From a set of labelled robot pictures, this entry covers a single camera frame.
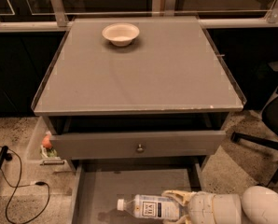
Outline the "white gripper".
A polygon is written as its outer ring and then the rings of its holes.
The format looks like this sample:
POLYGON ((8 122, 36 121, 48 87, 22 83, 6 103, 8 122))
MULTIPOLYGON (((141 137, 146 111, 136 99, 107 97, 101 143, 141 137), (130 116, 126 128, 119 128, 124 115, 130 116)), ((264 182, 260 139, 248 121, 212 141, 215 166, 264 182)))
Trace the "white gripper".
POLYGON ((163 224, 215 224, 213 211, 214 194, 207 192, 187 192, 183 190, 169 189, 162 194, 188 207, 188 216, 182 216, 176 221, 164 220, 163 224))

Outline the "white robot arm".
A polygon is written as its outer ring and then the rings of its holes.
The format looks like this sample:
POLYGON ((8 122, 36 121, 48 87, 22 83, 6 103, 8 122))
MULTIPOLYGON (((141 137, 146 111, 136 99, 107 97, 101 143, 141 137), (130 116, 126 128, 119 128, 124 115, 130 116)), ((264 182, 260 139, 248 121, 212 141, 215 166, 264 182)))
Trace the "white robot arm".
POLYGON ((183 208, 181 217, 164 224, 278 224, 278 193, 252 186, 238 194, 165 190, 183 208))

